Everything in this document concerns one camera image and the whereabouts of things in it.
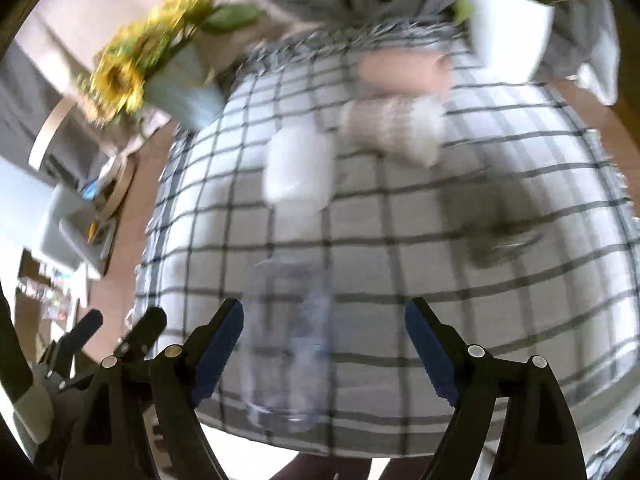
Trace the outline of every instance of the silver screw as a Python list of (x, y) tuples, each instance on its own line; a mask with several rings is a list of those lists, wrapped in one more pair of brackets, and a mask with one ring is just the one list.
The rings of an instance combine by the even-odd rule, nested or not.
[(105, 357), (102, 360), (102, 367), (103, 368), (113, 368), (116, 363), (118, 362), (118, 358), (115, 355), (110, 355), (108, 357)]
[(167, 357), (178, 357), (182, 353), (182, 347), (180, 345), (171, 345), (164, 350), (164, 355)]
[(484, 357), (484, 348), (482, 348), (480, 345), (471, 345), (466, 349), (466, 351), (469, 352), (469, 355), (471, 357)]
[(534, 355), (531, 360), (538, 368), (544, 368), (546, 366), (546, 359), (542, 355)]

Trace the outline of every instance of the white object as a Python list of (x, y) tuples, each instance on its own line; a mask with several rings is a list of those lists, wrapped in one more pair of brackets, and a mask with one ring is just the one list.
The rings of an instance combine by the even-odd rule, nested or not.
[(350, 101), (340, 117), (340, 135), (385, 153), (404, 155), (426, 168), (440, 154), (445, 110), (433, 96)]
[(334, 138), (311, 120), (283, 127), (269, 142), (262, 180), (264, 201), (278, 218), (302, 224), (334, 196)]
[(554, 8), (534, 0), (470, 0), (471, 43), (480, 62), (501, 81), (527, 82), (551, 35)]

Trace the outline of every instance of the white bottle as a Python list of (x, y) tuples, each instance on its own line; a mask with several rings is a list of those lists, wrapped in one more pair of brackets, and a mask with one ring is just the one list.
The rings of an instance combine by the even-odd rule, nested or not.
[(278, 221), (303, 230), (334, 196), (334, 136), (312, 119), (284, 126), (269, 142), (262, 180), (264, 201)]

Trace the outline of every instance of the table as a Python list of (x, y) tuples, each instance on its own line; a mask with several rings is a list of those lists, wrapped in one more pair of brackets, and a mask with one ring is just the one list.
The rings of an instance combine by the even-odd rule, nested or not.
[[(249, 262), (287, 251), (330, 264), (335, 277), (329, 409), (312, 430), (265, 434), (239, 397), (233, 354), (198, 413), (252, 440), (342, 456), (432, 453), (452, 409), (435, 396), (403, 328), (407, 298), (423, 296), (468, 343), (495, 356), (550, 362), (571, 406), (616, 384), (638, 362), (638, 232), (619, 175), (588, 129), (552, 89), (496, 81), (446, 24), (389, 22), (317, 32), (257, 51), (238, 72), (211, 127), (181, 132), (161, 177), (136, 285), (136, 313), (159, 305), (168, 327), (158, 349), (240, 298)], [(313, 114), (329, 134), (358, 94), (362, 52), (386, 46), (450, 51), (454, 89), (446, 145), (480, 139), (540, 200), (542, 240), (488, 269), (465, 258), (442, 198), (455, 175), (338, 143), (334, 201), (316, 229), (287, 240), (260, 195), (265, 145), (288, 121)], [(498, 402), (490, 437), (499, 435)]]

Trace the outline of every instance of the green leaf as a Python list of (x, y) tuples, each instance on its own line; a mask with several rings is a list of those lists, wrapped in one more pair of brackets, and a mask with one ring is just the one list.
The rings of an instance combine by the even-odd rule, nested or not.
[(211, 34), (233, 32), (238, 28), (247, 27), (255, 23), (261, 14), (262, 11), (253, 5), (221, 5), (216, 7), (212, 15), (200, 24), (200, 28)]
[(454, 25), (461, 25), (466, 22), (474, 12), (474, 6), (470, 0), (457, 0), (456, 1), (456, 19)]

